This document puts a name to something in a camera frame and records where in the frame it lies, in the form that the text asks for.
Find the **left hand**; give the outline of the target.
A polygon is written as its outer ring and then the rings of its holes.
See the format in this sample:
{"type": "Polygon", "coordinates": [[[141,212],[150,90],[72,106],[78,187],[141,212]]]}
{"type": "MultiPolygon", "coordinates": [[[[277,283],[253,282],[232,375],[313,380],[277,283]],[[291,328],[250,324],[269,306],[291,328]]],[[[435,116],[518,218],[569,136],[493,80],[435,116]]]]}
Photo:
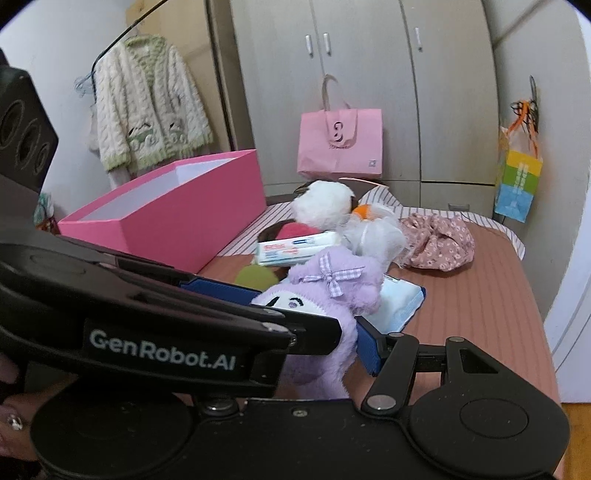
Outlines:
{"type": "Polygon", "coordinates": [[[1,456],[36,461],[30,438],[31,421],[44,403],[39,394],[11,395],[1,401],[1,456]]]}

